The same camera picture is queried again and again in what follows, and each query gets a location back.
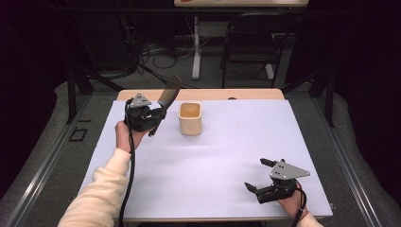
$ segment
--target chair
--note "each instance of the chair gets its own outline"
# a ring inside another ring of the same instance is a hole
[[[284,42],[292,26],[293,20],[281,13],[246,12],[235,16],[227,25],[220,64],[223,69],[222,88],[225,88],[227,62],[262,64],[261,70],[267,64],[274,64],[270,86],[274,87]],[[263,80],[269,80],[267,74]]]

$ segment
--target black curtain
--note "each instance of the black curtain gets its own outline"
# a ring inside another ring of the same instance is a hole
[[[27,1],[0,6],[0,198],[35,147],[56,105],[66,63]]]
[[[310,9],[351,9],[342,21],[304,20],[287,83],[334,59],[335,91],[348,102],[357,146],[401,206],[401,8],[399,1],[310,0]]]

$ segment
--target floor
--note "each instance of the floor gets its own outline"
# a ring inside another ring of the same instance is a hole
[[[285,57],[277,76],[276,87],[284,86],[293,37],[286,47]],[[200,79],[193,80],[192,52],[172,57],[171,52],[153,46],[154,56],[144,55],[142,63],[159,75],[177,75],[182,82],[196,88],[219,88],[221,40],[201,40],[202,60]],[[238,72],[241,67],[233,67]],[[247,68],[246,72],[257,70]],[[118,72],[102,73],[112,79]],[[123,87],[135,89],[163,88],[163,83],[151,73],[138,69],[127,77],[113,81]],[[75,196],[91,158],[111,103],[117,92],[92,80],[92,96],[78,95],[78,115],[70,125],[68,117],[67,87],[56,89],[58,103],[43,136],[32,151],[24,169],[8,194],[0,202],[0,226],[54,226]],[[231,87],[259,87],[260,82],[230,81]],[[401,211],[377,183],[374,174],[357,151],[352,125],[347,114],[346,102],[335,96],[334,122],[330,128],[323,119],[323,100],[310,98],[309,83],[286,94],[290,101],[310,155],[320,174],[333,205],[334,217],[320,220],[325,226],[397,226]],[[88,135],[84,143],[72,143],[75,129],[85,128]],[[269,221],[266,226],[286,226],[289,220]]]

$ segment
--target white table surface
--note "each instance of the white table surface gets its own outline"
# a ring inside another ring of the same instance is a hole
[[[153,137],[136,151],[135,177],[125,210],[130,221],[199,221],[287,218],[275,202],[259,204],[244,182],[269,186],[271,167],[261,158],[285,159],[310,172],[300,178],[307,207],[316,217],[332,216],[294,114],[286,100],[197,101],[202,134],[180,133],[176,100]],[[104,166],[115,147],[114,126],[125,101],[115,101],[100,135],[82,187]],[[151,109],[159,107],[153,101]]]

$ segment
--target black cable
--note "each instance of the black cable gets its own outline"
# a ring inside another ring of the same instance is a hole
[[[125,112],[125,119],[127,118],[127,109],[128,109],[128,103],[126,103],[126,112]],[[127,205],[128,198],[130,197],[130,192],[132,188],[132,182],[133,182],[133,176],[135,174],[135,144],[133,142],[133,136],[132,136],[132,125],[129,120],[126,120],[127,126],[128,126],[128,131],[129,131],[129,141],[130,141],[130,148],[131,148],[131,171],[130,171],[130,181],[127,186],[127,191],[126,195],[124,197],[123,203],[121,204],[121,209],[120,209],[120,215],[118,217],[118,226],[119,227],[124,227],[124,211]]]
[[[298,222],[300,221],[301,215],[305,210],[306,207],[306,193],[303,189],[301,188],[296,188],[295,190],[301,192],[301,207],[298,210],[297,214],[295,215],[294,221],[292,222],[291,227],[296,227]]]
[[[292,221],[292,225],[291,225],[291,227],[296,227],[298,222],[300,221],[301,215],[304,212],[305,207],[306,207],[306,193],[302,188],[299,188],[299,187],[293,188],[290,186],[283,186],[283,185],[278,185],[278,187],[282,187],[282,188],[290,189],[290,190],[297,190],[297,191],[301,192],[301,206],[300,206],[297,214],[295,215],[295,218]]]
[[[168,77],[160,75],[156,72],[154,72],[153,70],[151,70],[150,68],[146,67],[144,64],[139,64],[138,65],[140,68],[144,69],[145,71],[149,72],[151,75],[153,75],[155,78],[159,79],[162,83],[167,84],[168,83]],[[194,88],[197,89],[197,87],[182,83],[181,88]]]

